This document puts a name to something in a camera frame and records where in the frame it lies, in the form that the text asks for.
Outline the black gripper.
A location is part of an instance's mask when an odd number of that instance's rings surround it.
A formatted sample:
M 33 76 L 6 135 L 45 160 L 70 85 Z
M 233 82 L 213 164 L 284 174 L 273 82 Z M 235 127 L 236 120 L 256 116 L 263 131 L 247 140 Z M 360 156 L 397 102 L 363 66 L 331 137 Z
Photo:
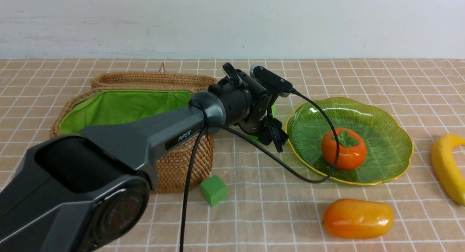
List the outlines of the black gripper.
M 283 124 L 272 117 L 271 106 L 279 96 L 273 96 L 250 74 L 224 63 L 225 77 L 209 86 L 222 102 L 226 112 L 225 125 L 238 126 L 249 136 L 257 136 L 264 145 L 274 144 L 277 152 L 282 152 L 289 136 Z

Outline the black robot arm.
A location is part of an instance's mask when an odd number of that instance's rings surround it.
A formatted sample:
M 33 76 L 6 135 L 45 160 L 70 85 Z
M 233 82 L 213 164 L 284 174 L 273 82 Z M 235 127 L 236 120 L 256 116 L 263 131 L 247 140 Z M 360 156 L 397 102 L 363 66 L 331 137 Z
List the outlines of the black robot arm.
M 193 136 L 236 125 L 281 150 L 288 136 L 271 106 L 292 84 L 261 66 L 246 74 L 225 63 L 223 70 L 185 107 L 29 148 L 1 191 L 1 251 L 93 252 L 122 237 L 158 186 L 157 160 Z

